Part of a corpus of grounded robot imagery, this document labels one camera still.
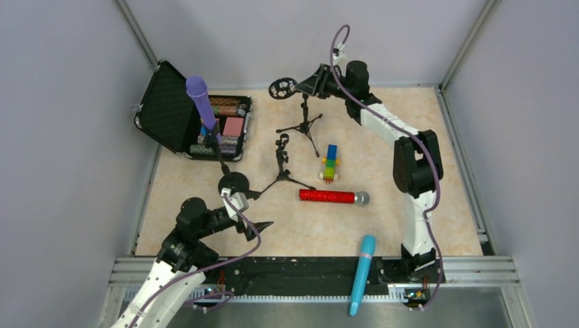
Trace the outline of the black round-base mic stand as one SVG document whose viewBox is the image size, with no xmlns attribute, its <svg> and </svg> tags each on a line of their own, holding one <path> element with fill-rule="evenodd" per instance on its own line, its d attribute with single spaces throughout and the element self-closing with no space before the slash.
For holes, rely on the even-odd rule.
<svg viewBox="0 0 579 328">
<path fill-rule="evenodd" d="M 215 132 L 207 132 L 203 143 L 214 152 L 221 166 L 223 177 L 219 180 L 218 192 L 221 193 L 223 189 L 230 189 L 231 194 L 235 192 L 247 192 L 249 190 L 248 178 L 240 172 L 232 172 L 230 170 L 222 157 L 220 143 L 217 137 L 218 135 Z"/>
</svg>

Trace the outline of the red glitter microphone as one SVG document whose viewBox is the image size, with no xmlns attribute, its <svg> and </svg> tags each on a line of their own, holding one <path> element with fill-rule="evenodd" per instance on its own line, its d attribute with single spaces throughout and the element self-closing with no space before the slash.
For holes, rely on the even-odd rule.
<svg viewBox="0 0 579 328">
<path fill-rule="evenodd" d="M 355 204 L 357 206 L 366 206 L 370 202 L 370 196 L 365 191 L 349 192 L 300 189 L 298 198 L 302 201 Z"/>
</svg>

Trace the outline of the purple microphone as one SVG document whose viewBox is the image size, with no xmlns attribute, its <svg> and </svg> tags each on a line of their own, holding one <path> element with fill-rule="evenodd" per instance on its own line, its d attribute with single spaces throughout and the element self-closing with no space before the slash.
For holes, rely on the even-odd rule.
<svg viewBox="0 0 579 328">
<path fill-rule="evenodd" d="M 217 145 L 221 142 L 221 133 L 216 117 L 210 104 L 208 96 L 208 86 L 204 79 L 200 76 L 194 75 L 186 79 L 186 93 L 193 100 L 199 117 L 206 130 L 206 135 L 214 140 Z"/>
</svg>

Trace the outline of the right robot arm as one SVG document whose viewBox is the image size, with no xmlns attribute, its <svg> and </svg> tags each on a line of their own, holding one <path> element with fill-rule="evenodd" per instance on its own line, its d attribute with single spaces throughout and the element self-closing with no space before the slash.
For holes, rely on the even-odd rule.
<svg viewBox="0 0 579 328">
<path fill-rule="evenodd" d="M 297 92 L 320 99 L 344 100 L 348 115 L 378 135 L 393 150 L 393 180 L 406 197 L 405 232 L 398 273 L 410 281 L 425 277 L 441 283 L 444 278 L 440 246 L 430 223 L 440 202 L 443 167 L 438 136 L 420 131 L 391 113 L 372 92 L 367 64 L 351 61 L 345 74 L 321 64 L 318 70 L 296 84 Z"/>
</svg>

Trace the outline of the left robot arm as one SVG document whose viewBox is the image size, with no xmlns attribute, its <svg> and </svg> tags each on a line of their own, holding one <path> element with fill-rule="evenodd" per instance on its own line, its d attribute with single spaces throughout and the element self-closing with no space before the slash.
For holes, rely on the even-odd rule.
<svg viewBox="0 0 579 328">
<path fill-rule="evenodd" d="M 257 250 L 251 250 L 225 261 L 202 242 L 202 239 L 228 228 L 237 229 L 246 240 L 261 241 L 260 233 L 271 222 L 253 223 L 243 212 L 249 199 L 259 191 L 224 188 L 223 206 L 208 209 L 203 199 L 183 201 L 174 229 L 162 242 L 144 283 L 127 308 L 113 323 L 114 327 L 167 327 L 188 296 L 206 280 L 205 273 L 237 262 Z"/>
</svg>

